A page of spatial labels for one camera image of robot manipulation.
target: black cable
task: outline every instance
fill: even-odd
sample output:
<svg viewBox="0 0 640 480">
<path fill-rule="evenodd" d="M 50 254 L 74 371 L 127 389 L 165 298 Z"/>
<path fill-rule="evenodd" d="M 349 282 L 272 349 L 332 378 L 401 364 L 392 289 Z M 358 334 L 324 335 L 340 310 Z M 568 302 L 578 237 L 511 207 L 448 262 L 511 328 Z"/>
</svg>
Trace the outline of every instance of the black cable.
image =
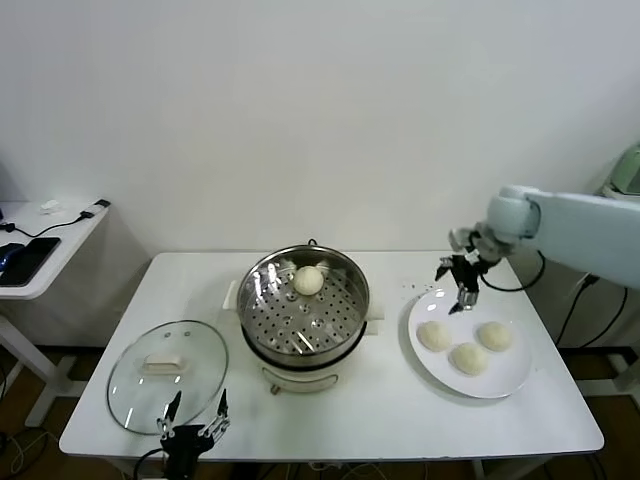
<svg viewBox="0 0 640 480">
<path fill-rule="evenodd" d="M 587 288 L 589 288 L 591 285 L 596 283 L 598 280 L 600 280 L 598 277 L 596 277 L 595 275 L 589 274 L 587 275 L 587 278 L 585 278 L 584 281 L 582 282 L 582 285 L 580 285 L 580 290 L 578 290 L 578 293 L 576 293 L 576 296 L 573 298 L 573 303 L 571 304 L 569 313 L 567 313 L 567 316 L 564 319 L 564 323 L 562 324 L 562 329 L 560 330 L 560 335 L 558 335 L 558 338 L 555 341 L 556 347 L 560 345 L 560 340 L 562 340 L 562 337 L 564 336 L 564 332 L 567 329 L 567 326 L 569 325 L 569 320 L 573 315 L 573 311 L 576 309 L 576 305 L 578 305 L 578 300 L 580 300 L 580 297 L 587 290 Z"/>
<path fill-rule="evenodd" d="M 30 233 L 25 232 L 24 230 L 22 230 L 21 228 L 14 228 L 14 230 L 16 232 L 20 232 L 23 235 L 26 235 L 29 238 L 38 238 L 40 235 L 44 235 L 45 233 L 47 233 L 50 230 L 53 230 L 54 228 L 60 228 L 60 227 L 68 227 L 69 225 L 73 225 L 75 223 L 78 223 L 80 220 L 84 220 L 84 217 L 78 217 L 76 218 L 73 222 L 67 222 L 67 223 L 58 223 L 57 225 L 51 225 L 50 227 L 45 228 L 44 230 L 40 231 L 40 233 L 37 233 L 36 235 L 31 235 Z"/>
<path fill-rule="evenodd" d="M 589 340 L 587 343 L 585 343 L 584 345 L 582 345 L 580 348 L 586 348 L 589 345 L 591 345 L 593 342 L 595 342 L 596 340 L 599 340 L 602 336 L 604 336 L 604 334 L 606 334 L 609 329 L 613 326 L 614 323 L 616 323 L 616 320 L 618 320 L 618 318 L 620 317 L 620 315 L 622 315 L 622 310 L 624 310 L 625 305 L 627 304 L 627 297 L 629 296 L 629 289 L 627 287 L 624 288 L 624 295 L 622 296 L 622 302 L 620 303 L 620 307 L 618 307 L 618 311 L 616 312 L 616 314 L 613 316 L 613 318 L 611 319 L 611 321 L 607 324 L 607 326 L 604 328 L 604 330 L 602 330 L 602 332 L 600 332 L 598 335 L 596 335 L 593 339 Z"/>
<path fill-rule="evenodd" d="M 25 428 L 24 430 L 22 430 L 22 431 L 16 433 L 15 435 L 13 435 L 13 438 L 17 442 L 18 441 L 18 437 L 24 435 L 25 433 L 32 432 L 34 430 L 39 431 L 41 433 L 48 433 L 42 427 Z M 47 448 L 47 445 L 49 444 L 49 435 L 45 435 L 42 438 L 44 439 L 44 441 L 42 442 L 42 447 L 40 448 L 40 451 L 35 455 L 33 460 L 31 460 L 31 462 L 29 462 L 27 464 L 23 464 L 22 467 L 20 468 L 20 470 L 18 470 L 16 473 L 11 473 L 11 474 L 7 475 L 6 477 L 0 477 L 0 480 L 11 480 L 11 479 L 17 478 L 17 477 L 21 476 L 23 473 L 25 473 L 27 470 L 29 470 L 31 467 L 34 466 L 35 463 L 38 460 L 40 460 L 42 455 L 44 455 L 44 452 L 45 452 L 45 450 Z"/>
<path fill-rule="evenodd" d="M 4 396 L 7 394 L 7 372 L 5 372 L 4 367 L 0 364 L 0 373 L 2 374 L 2 392 L 0 393 L 0 402 L 4 400 Z"/>
<path fill-rule="evenodd" d="M 542 469 L 544 470 L 544 474 L 547 476 L 547 478 L 549 480 L 553 480 L 553 475 L 551 475 L 551 472 L 549 471 L 549 467 L 547 467 L 546 463 L 542 465 Z"/>
<path fill-rule="evenodd" d="M 602 478 L 604 480 L 607 480 L 609 477 L 607 476 L 607 471 L 604 469 L 604 465 L 602 465 L 602 462 L 600 461 L 600 459 L 598 458 L 598 455 L 596 455 L 595 453 L 593 455 L 591 455 L 591 457 L 595 460 L 596 464 L 598 465 L 598 469 L 600 470 L 600 473 L 602 474 Z"/>
<path fill-rule="evenodd" d="M 584 458 L 587 460 L 587 463 L 589 464 L 589 470 L 591 470 L 591 476 L 593 477 L 593 480 L 600 480 L 600 475 L 598 475 L 598 471 L 596 470 L 596 467 L 593 465 L 593 462 L 591 461 L 591 455 L 585 455 Z"/>
<path fill-rule="evenodd" d="M 269 474 L 271 472 L 273 472 L 273 470 L 278 466 L 278 464 L 276 463 L 275 465 L 271 465 L 271 468 L 269 468 L 266 472 L 264 472 L 264 474 L 258 479 L 258 480 L 264 480 L 265 478 L 267 478 L 269 476 Z"/>
<path fill-rule="evenodd" d="M 522 287 L 518 287 L 518 288 L 498 287 L 496 285 L 493 285 L 493 284 L 489 283 L 487 281 L 487 279 L 484 278 L 483 274 L 480 274 L 480 280 L 482 280 L 482 283 L 484 283 L 487 287 L 492 288 L 494 290 L 498 290 L 499 292 L 507 292 L 507 293 L 522 292 L 523 290 L 526 290 L 527 288 L 533 287 L 536 283 L 538 283 L 540 281 L 540 279 L 542 278 L 542 275 L 544 275 L 544 271 L 547 268 L 547 259 L 544 258 L 544 255 L 542 255 L 542 253 L 540 253 L 540 252 L 538 252 L 538 255 L 540 256 L 540 261 L 542 262 L 540 264 L 540 270 L 538 271 L 536 276 L 533 277 L 533 280 L 531 280 L 527 285 L 523 285 Z"/>
<path fill-rule="evenodd" d="M 136 464 L 133 467 L 133 480 L 138 480 L 138 470 L 140 470 L 140 466 L 142 465 L 142 462 L 144 462 L 147 457 L 150 457 L 151 455 L 154 455 L 161 451 L 162 451 L 162 448 L 154 448 L 153 450 L 149 450 L 147 453 L 145 453 L 136 461 Z"/>
</svg>

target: white plate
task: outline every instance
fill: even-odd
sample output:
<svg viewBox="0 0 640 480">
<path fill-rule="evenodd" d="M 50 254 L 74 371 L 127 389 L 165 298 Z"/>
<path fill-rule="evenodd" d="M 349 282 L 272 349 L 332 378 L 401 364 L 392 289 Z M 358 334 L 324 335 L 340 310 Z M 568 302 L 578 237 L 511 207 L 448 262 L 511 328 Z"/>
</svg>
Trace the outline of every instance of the white plate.
<svg viewBox="0 0 640 480">
<path fill-rule="evenodd" d="M 484 310 L 480 305 L 470 311 L 448 315 L 456 302 L 457 293 L 457 290 L 439 288 L 424 294 L 416 302 L 409 315 L 409 338 L 413 350 L 434 377 L 460 393 L 476 398 L 511 395 L 524 385 L 531 370 L 531 351 L 513 321 L 517 319 L 497 318 L 495 311 Z M 443 322 L 451 332 L 451 347 L 440 353 L 423 346 L 417 337 L 418 326 L 431 320 Z M 492 321 L 502 323 L 513 336 L 513 344 L 506 352 L 492 352 L 483 347 L 477 338 L 478 328 Z M 489 355 L 489 367 L 476 377 L 462 373 L 450 358 L 453 349 L 465 342 L 477 343 Z"/>
</svg>

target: power cord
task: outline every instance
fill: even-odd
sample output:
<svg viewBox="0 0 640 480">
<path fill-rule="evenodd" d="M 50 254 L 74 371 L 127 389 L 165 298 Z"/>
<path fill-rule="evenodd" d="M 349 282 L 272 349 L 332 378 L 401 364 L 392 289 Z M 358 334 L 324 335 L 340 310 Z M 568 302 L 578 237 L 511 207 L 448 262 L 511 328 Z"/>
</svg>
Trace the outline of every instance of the power cord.
<svg viewBox="0 0 640 480">
<path fill-rule="evenodd" d="M 592 343 L 594 343 L 596 340 L 599 340 L 600 338 L 602 338 L 608 331 L 609 329 L 611 329 L 611 327 L 613 327 L 613 325 L 616 323 L 616 320 L 618 320 L 618 318 L 620 317 L 620 315 L 622 315 L 622 311 L 624 310 L 625 305 L 627 304 L 627 298 L 629 297 L 629 289 L 627 287 L 624 288 L 624 294 L 622 296 L 622 302 L 620 303 L 620 307 L 618 308 L 618 311 L 616 312 L 616 314 L 613 316 L 613 318 L 611 319 L 611 321 L 607 324 L 607 326 L 604 328 L 604 330 L 602 330 L 602 332 L 600 332 L 598 335 L 596 335 L 594 338 L 592 338 L 591 340 L 589 340 L 587 343 L 583 344 L 580 346 L 580 348 L 586 348 L 589 345 L 591 345 Z"/>
<path fill-rule="evenodd" d="M 547 268 L 547 259 L 544 257 L 544 255 L 542 255 L 542 253 L 537 252 L 538 256 L 540 257 L 540 270 L 538 271 L 538 273 L 536 274 L 535 277 L 533 277 L 533 279 L 527 284 L 527 285 L 523 285 L 522 287 L 517 287 L 517 288 L 503 288 L 503 287 L 498 287 L 496 285 L 493 285 L 491 283 L 489 283 L 487 281 L 486 278 L 484 278 L 484 275 L 481 274 L 480 275 L 480 280 L 482 280 L 482 283 L 484 283 L 487 287 L 492 288 L 494 290 L 497 290 L 499 292 L 507 292 L 507 293 L 512 293 L 512 292 L 522 292 L 524 290 L 526 290 L 527 288 L 533 287 L 536 283 L 538 283 L 540 281 L 540 279 L 542 278 L 542 275 L 544 275 L 544 271 Z"/>
<path fill-rule="evenodd" d="M 162 448 L 154 448 L 153 450 L 149 450 L 147 453 L 145 453 L 144 455 L 142 455 L 137 461 L 136 464 L 133 466 L 133 480 L 138 480 L 138 472 L 140 471 L 140 467 L 142 466 L 142 462 L 144 462 L 147 457 L 150 457 L 151 455 L 155 455 L 156 453 L 159 453 L 162 451 Z"/>
<path fill-rule="evenodd" d="M 91 205 L 89 208 L 83 210 L 82 212 L 80 212 L 80 214 L 78 215 L 78 218 L 76 218 L 75 220 L 73 220 L 72 222 L 66 222 L 66 223 L 58 223 L 56 225 L 51 225 L 50 227 L 47 227 L 43 230 L 41 230 L 40 232 L 34 234 L 31 234 L 29 232 L 25 232 L 24 230 L 22 230 L 21 228 L 16 227 L 15 223 L 2 223 L 0 224 L 0 231 L 4 230 L 7 233 L 11 233 L 11 232 L 20 232 L 23 235 L 26 235 L 29 238 L 38 238 L 41 235 L 44 235 L 45 233 L 53 230 L 54 228 L 60 228 L 60 227 L 68 227 L 70 225 L 74 225 L 86 218 L 93 218 L 96 213 L 98 213 L 102 208 L 108 208 L 111 205 L 111 202 L 109 202 L 108 200 L 98 200 L 96 203 L 94 203 L 93 205 Z"/>
<path fill-rule="evenodd" d="M 587 290 L 587 288 L 589 288 L 591 285 L 596 283 L 598 280 L 600 280 L 599 277 L 589 274 L 584 279 L 584 282 L 582 282 L 582 285 L 580 285 L 580 290 L 578 290 L 578 293 L 576 293 L 576 296 L 573 298 L 573 303 L 571 303 L 571 308 L 569 309 L 569 313 L 567 313 L 567 316 L 564 319 L 564 323 L 562 324 L 562 329 L 560 330 L 560 335 L 558 335 L 558 338 L 555 341 L 556 347 L 560 345 L 560 341 L 564 336 L 564 332 L 567 329 L 567 325 L 569 325 L 569 320 L 573 315 L 573 311 L 576 309 L 576 305 L 578 305 L 578 300 L 580 300 L 580 297 Z"/>
<path fill-rule="evenodd" d="M 39 431 L 41 433 L 34 440 L 28 443 L 25 447 L 20 445 L 20 442 L 18 442 L 18 438 L 34 431 Z M 47 430 L 41 427 L 25 428 L 24 430 L 16 433 L 15 435 L 8 437 L 8 440 L 12 442 L 15 445 L 16 449 L 18 450 L 18 454 L 11 461 L 9 475 L 0 477 L 0 480 L 14 479 L 24 474 L 27 470 L 30 470 L 36 464 L 36 462 L 40 460 L 42 455 L 44 455 L 44 452 L 49 443 L 48 442 L 49 438 L 52 438 L 56 443 L 58 442 L 57 437 L 55 437 L 52 433 L 48 432 Z M 44 439 L 44 442 L 42 442 L 42 446 L 38 451 L 38 453 L 30 462 L 25 464 L 25 453 L 29 451 L 31 448 L 33 448 L 42 439 Z"/>
<path fill-rule="evenodd" d="M 355 477 L 361 477 L 362 475 L 358 472 L 359 469 L 362 469 L 364 467 L 373 467 L 373 469 L 378 472 L 378 475 L 380 475 L 380 478 L 382 478 L 382 480 L 389 480 L 386 475 L 384 473 L 382 473 L 382 470 L 380 470 L 380 467 L 378 467 L 375 463 L 363 463 L 361 465 L 358 465 L 356 467 L 349 467 L 349 471 L 347 473 L 345 473 L 342 478 L 340 478 L 340 480 L 346 480 L 347 478 L 349 478 L 350 476 L 355 476 Z"/>
<path fill-rule="evenodd" d="M 591 458 L 596 463 L 596 465 L 598 466 L 598 470 L 600 470 L 603 480 L 607 480 L 608 479 L 607 471 L 604 469 L 604 465 L 602 465 L 602 462 L 598 458 L 598 455 L 594 453 L 593 455 L 589 455 L 588 458 Z"/>
</svg>

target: cable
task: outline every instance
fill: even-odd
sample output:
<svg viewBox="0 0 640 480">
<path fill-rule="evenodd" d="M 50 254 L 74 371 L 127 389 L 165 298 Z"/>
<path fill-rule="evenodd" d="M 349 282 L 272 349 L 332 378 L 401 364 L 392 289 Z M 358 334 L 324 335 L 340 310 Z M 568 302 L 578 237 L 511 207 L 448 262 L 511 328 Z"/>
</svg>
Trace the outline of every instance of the cable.
<svg viewBox="0 0 640 480">
<path fill-rule="evenodd" d="M 147 457 L 150 457 L 151 455 L 155 455 L 156 453 L 161 451 L 162 451 L 162 448 L 154 448 L 153 450 L 149 450 L 147 453 L 145 453 L 136 461 L 136 464 L 133 467 L 133 480 L 138 480 L 138 470 L 140 470 L 140 466 L 142 465 L 142 462 L 144 462 Z"/>
<path fill-rule="evenodd" d="M 553 480 L 553 476 L 551 475 L 551 472 L 549 471 L 549 467 L 547 467 L 546 463 L 542 465 L 542 470 L 544 470 L 544 474 L 547 476 L 549 480 Z"/>
<path fill-rule="evenodd" d="M 4 367 L 0 365 L 0 373 L 2 374 L 2 392 L 0 392 L 0 402 L 4 400 L 4 396 L 7 394 L 7 372 Z"/>
<path fill-rule="evenodd" d="M 624 307 L 627 304 L 628 296 L 629 296 L 629 289 L 627 287 L 625 287 L 624 288 L 624 294 L 622 296 L 622 302 L 620 302 L 620 307 L 618 307 L 618 311 L 613 316 L 611 321 L 607 324 L 607 326 L 604 328 L 604 330 L 602 330 L 602 332 L 600 332 L 598 335 L 596 335 L 593 339 L 589 340 L 584 345 L 580 346 L 580 348 L 588 347 L 589 345 L 594 343 L 596 340 L 599 340 L 601 337 L 603 337 L 609 331 L 609 329 L 613 326 L 613 324 L 616 323 L 616 320 L 618 320 L 620 315 L 622 315 L 622 310 L 624 310 Z"/>
<path fill-rule="evenodd" d="M 600 278 L 596 277 L 595 275 L 589 274 L 585 278 L 584 282 L 582 282 L 582 285 L 580 285 L 580 290 L 578 290 L 578 293 L 576 293 L 576 296 L 573 298 L 573 303 L 571 303 L 571 308 L 569 309 L 569 313 L 567 313 L 567 316 L 564 319 L 564 323 L 562 324 L 562 329 L 560 330 L 560 335 L 558 335 L 558 338 L 555 341 L 556 347 L 560 345 L 560 340 L 562 340 L 562 337 L 564 336 L 564 332 L 567 329 L 567 325 L 569 325 L 569 320 L 573 315 L 573 311 L 576 309 L 576 305 L 578 305 L 578 300 L 580 300 L 580 297 L 587 290 L 587 288 L 589 288 L 591 285 L 596 283 L 598 280 L 600 280 Z"/>
<path fill-rule="evenodd" d="M 356 467 L 349 468 L 349 471 L 347 473 L 345 473 L 340 480 L 346 480 L 350 475 L 359 476 L 358 474 L 355 473 L 356 470 L 358 470 L 359 468 L 364 468 L 364 467 L 373 467 L 375 469 L 375 471 L 378 472 L 378 475 L 380 475 L 382 480 L 389 480 L 386 477 L 386 475 L 384 473 L 382 473 L 382 470 L 380 470 L 380 468 L 378 468 L 378 466 L 375 463 L 363 463 L 363 464 L 358 465 Z"/>
<path fill-rule="evenodd" d="M 265 478 L 267 478 L 269 476 L 269 474 L 271 474 L 271 472 L 273 472 L 273 470 L 278 466 L 278 464 L 276 463 L 275 465 L 271 465 L 271 468 L 269 468 L 266 472 L 264 472 L 262 474 L 262 476 L 258 479 L 258 480 L 264 480 Z"/>
<path fill-rule="evenodd" d="M 531 280 L 527 285 L 523 285 L 522 287 L 518 287 L 518 288 L 503 288 L 503 287 L 498 287 L 496 285 L 493 285 L 491 283 L 489 283 L 487 281 L 486 278 L 484 278 L 483 274 L 480 274 L 480 280 L 482 280 L 482 283 L 484 283 L 487 287 L 492 288 L 494 290 L 497 290 L 499 292 L 507 292 L 507 293 L 512 293 L 512 292 L 522 292 L 524 290 L 526 290 L 527 288 L 533 287 L 536 283 L 538 283 L 540 281 L 540 279 L 542 278 L 542 275 L 544 275 L 544 271 L 547 268 L 547 259 L 544 258 L 544 255 L 542 255 L 542 253 L 537 252 L 538 255 L 540 256 L 540 270 L 538 271 L 538 273 L 536 274 L 535 277 L 533 277 L 533 280 Z"/>
<path fill-rule="evenodd" d="M 32 235 L 28 232 L 25 232 L 24 230 L 22 230 L 21 228 L 15 227 L 12 230 L 7 229 L 7 232 L 13 231 L 15 230 L 16 232 L 20 232 L 23 235 L 26 235 L 29 238 L 38 238 L 40 235 L 44 235 L 45 233 L 47 233 L 50 230 L 53 230 L 54 228 L 60 228 L 60 227 L 68 227 L 69 225 L 73 225 L 75 223 L 78 223 L 80 220 L 84 220 L 85 217 L 78 217 L 76 218 L 73 222 L 67 222 L 67 223 L 58 223 L 57 225 L 51 225 L 50 227 L 45 228 L 44 230 L 41 230 L 39 233 Z"/>
<path fill-rule="evenodd" d="M 38 435 L 33 441 L 31 441 L 26 447 L 22 447 L 17 440 L 18 437 L 21 437 L 22 435 L 25 435 L 33 431 L 40 431 L 42 433 Z M 41 427 L 26 428 L 16 433 L 15 435 L 8 437 L 8 440 L 13 442 L 16 449 L 18 450 L 18 454 L 11 461 L 9 475 L 5 477 L 1 477 L 0 480 L 9 480 L 9 479 L 17 478 L 21 476 L 23 473 L 25 473 L 27 470 L 29 470 L 31 467 L 33 467 L 33 465 L 38 460 L 40 460 L 40 458 L 44 454 L 47 448 L 47 445 L 49 443 L 49 437 L 53 438 L 56 442 L 59 441 L 56 436 L 54 436 L 52 433 L 48 432 L 47 430 Z M 42 442 L 42 447 L 40 448 L 38 453 L 35 455 L 35 457 L 25 465 L 25 453 L 31 448 L 33 448 L 33 446 L 36 445 L 43 438 L 44 438 L 44 442 Z"/>
<path fill-rule="evenodd" d="M 602 462 L 600 461 L 600 459 L 598 458 L 598 455 L 596 455 L 595 453 L 593 455 L 589 455 L 591 458 L 593 458 L 593 460 L 595 461 L 595 463 L 598 465 L 598 469 L 600 470 L 600 473 L 602 474 L 602 478 L 604 480 L 607 480 L 609 477 L 607 477 L 607 471 L 604 469 L 604 465 L 602 465 Z"/>
</svg>

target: stainless steel pot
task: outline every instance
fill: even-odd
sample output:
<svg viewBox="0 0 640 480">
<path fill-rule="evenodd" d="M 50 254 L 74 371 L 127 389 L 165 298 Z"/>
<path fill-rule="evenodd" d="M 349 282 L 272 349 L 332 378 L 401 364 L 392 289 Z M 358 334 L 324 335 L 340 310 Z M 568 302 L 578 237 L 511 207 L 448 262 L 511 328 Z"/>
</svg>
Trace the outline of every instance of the stainless steel pot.
<svg viewBox="0 0 640 480">
<path fill-rule="evenodd" d="M 353 260 L 317 244 L 297 245 L 260 260 L 245 275 L 237 308 L 251 349 L 272 365 L 309 371 L 348 355 L 366 329 L 369 285 Z M 324 285 L 313 296 L 293 288 L 296 271 L 315 266 Z"/>
</svg>

